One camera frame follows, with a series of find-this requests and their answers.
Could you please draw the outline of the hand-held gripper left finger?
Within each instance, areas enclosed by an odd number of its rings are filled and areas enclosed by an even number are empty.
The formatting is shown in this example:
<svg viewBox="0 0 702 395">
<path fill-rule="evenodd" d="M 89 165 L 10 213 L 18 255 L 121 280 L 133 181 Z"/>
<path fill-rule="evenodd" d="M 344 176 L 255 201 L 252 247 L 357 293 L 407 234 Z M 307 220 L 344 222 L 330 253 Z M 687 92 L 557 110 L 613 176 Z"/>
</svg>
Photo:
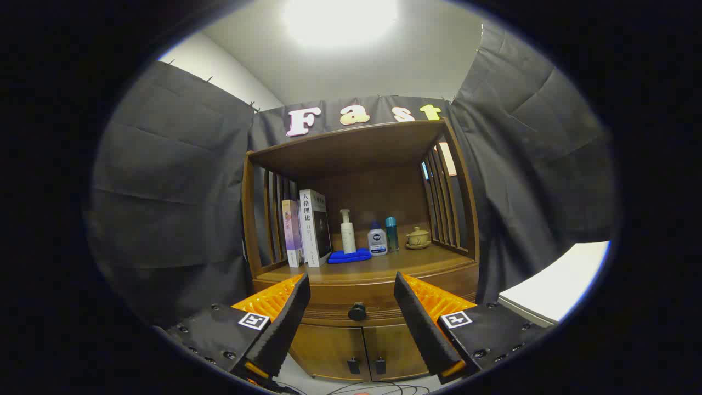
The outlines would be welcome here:
<svg viewBox="0 0 702 395">
<path fill-rule="evenodd" d="M 310 300 L 306 273 L 231 306 L 213 303 L 163 332 L 204 362 L 254 385 L 273 384 Z"/>
</svg>

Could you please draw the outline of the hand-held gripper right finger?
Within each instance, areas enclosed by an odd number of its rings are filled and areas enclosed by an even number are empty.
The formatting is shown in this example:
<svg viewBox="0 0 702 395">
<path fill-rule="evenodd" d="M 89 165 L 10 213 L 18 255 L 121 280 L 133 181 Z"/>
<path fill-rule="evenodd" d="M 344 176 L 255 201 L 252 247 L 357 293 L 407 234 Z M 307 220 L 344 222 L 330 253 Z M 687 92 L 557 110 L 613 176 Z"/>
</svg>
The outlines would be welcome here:
<svg viewBox="0 0 702 395">
<path fill-rule="evenodd" d="M 429 374 L 441 384 L 504 364 L 551 332 L 500 303 L 472 303 L 402 272 L 394 298 Z"/>
</svg>

